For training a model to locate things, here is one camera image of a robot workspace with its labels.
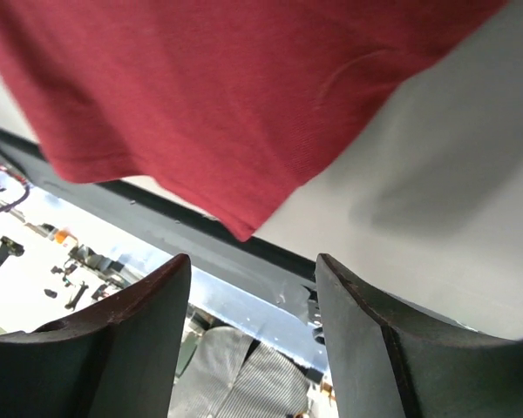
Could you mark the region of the dark red t-shirt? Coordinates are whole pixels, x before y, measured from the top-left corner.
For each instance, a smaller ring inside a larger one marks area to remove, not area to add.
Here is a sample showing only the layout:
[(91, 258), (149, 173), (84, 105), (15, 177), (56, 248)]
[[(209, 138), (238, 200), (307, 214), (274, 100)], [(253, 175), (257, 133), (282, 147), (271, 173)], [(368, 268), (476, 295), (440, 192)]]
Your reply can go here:
[(0, 75), (60, 177), (152, 177), (246, 240), (501, 7), (0, 1)]

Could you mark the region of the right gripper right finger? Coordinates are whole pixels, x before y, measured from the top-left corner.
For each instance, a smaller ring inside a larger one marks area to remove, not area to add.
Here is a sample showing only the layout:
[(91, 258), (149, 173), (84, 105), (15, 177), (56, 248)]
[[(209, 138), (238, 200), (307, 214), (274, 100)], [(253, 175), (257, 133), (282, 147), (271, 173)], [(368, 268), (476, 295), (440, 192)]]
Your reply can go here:
[(523, 417), (523, 339), (440, 320), (328, 254), (315, 270), (342, 417)]

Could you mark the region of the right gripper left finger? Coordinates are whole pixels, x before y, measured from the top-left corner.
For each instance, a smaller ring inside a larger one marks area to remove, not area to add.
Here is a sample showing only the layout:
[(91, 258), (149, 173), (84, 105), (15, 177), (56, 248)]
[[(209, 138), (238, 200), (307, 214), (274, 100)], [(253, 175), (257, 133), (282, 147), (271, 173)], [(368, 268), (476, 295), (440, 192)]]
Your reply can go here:
[(0, 417), (165, 417), (187, 314), (191, 262), (31, 333), (0, 335)]

